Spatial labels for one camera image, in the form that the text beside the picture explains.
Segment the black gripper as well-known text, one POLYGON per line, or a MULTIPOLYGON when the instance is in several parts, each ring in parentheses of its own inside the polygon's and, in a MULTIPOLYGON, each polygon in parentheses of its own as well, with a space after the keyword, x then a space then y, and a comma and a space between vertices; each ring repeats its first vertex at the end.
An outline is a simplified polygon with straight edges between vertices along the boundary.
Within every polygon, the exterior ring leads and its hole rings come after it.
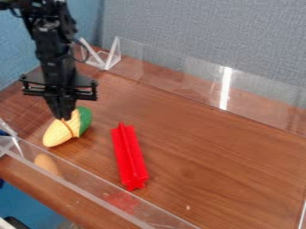
POLYGON ((40 72, 19 80, 25 95, 44 97, 56 119, 71 119, 76 100, 96 100, 98 83, 78 72, 72 57, 43 60, 40 72))

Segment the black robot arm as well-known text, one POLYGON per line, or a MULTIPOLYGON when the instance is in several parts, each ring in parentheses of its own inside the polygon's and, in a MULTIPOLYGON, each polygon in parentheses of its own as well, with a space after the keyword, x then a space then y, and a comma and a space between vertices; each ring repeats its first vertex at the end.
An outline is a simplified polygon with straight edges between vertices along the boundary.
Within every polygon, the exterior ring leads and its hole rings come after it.
POLYGON ((96 101, 98 82, 76 71, 72 43, 84 44, 74 37, 78 32, 66 0, 0 0, 0 11, 8 10, 23 19, 31 39, 36 44, 36 57, 42 74, 23 74, 23 93, 43 97, 52 115, 68 121, 78 100, 96 101))

